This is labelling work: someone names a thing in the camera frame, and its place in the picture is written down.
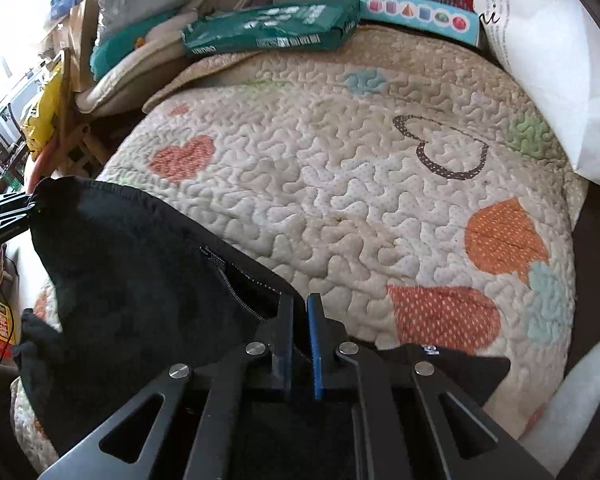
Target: bed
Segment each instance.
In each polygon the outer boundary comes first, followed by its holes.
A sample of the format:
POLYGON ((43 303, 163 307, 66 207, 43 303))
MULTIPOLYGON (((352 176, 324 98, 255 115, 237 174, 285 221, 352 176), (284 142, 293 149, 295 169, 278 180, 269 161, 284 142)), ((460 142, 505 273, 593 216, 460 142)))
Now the bed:
MULTIPOLYGON (((350 335, 504 355, 517 437, 562 381, 586 181, 480 55, 365 25, 336 52, 213 56, 145 104, 99 179, 142 189, 289 281, 350 335)), ((47 283, 35 312, 61 330, 47 283)), ((19 380, 16 437, 58 457, 19 380)))

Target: light blue patch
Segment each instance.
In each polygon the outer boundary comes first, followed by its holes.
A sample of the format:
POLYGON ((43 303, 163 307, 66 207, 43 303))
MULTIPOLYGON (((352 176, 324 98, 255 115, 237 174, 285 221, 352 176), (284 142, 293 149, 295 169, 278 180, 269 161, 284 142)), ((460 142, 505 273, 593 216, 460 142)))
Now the light blue patch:
POLYGON ((386 79, 377 68, 364 68, 345 76, 345 84, 352 94, 379 94, 386 79))
POLYGON ((526 335, 532 341, 552 345, 569 323, 565 286, 544 262, 531 264, 529 286, 536 294, 526 308, 526 335))

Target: pocket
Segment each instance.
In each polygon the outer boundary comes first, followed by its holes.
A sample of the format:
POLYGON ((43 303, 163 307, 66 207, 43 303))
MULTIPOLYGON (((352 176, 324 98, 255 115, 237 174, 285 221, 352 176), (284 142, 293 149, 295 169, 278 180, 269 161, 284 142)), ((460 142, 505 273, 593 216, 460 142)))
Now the pocket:
POLYGON ((280 292, 255 280, 238 267, 223 260, 208 247, 200 247, 206 259, 216 268, 226 289, 235 300, 259 321, 275 317, 280 292))

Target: teal fabric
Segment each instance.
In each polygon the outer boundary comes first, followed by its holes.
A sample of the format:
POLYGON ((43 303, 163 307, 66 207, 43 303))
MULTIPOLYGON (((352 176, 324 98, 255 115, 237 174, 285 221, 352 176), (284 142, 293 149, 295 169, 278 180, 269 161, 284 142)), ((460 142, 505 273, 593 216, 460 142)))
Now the teal fabric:
POLYGON ((168 10, 156 16, 135 23, 121 30, 103 44, 94 47, 91 53, 91 73, 96 81, 102 79, 109 70, 115 67, 128 54, 133 52, 138 38, 144 38, 156 25, 166 22, 175 16, 176 10, 168 10))

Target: triangular cutout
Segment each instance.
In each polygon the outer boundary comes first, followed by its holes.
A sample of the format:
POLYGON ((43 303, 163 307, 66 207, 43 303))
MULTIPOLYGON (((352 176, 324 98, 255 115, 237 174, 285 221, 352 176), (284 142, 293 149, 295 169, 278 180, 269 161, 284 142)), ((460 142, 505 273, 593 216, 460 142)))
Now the triangular cutout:
POLYGON ((128 464, 135 463, 154 425, 163 400, 164 397, 159 394, 149 397, 140 408, 100 441, 100 450, 128 464))
POLYGON ((471 460, 496 448, 496 437, 452 394, 440 394, 438 399, 462 458, 471 460))

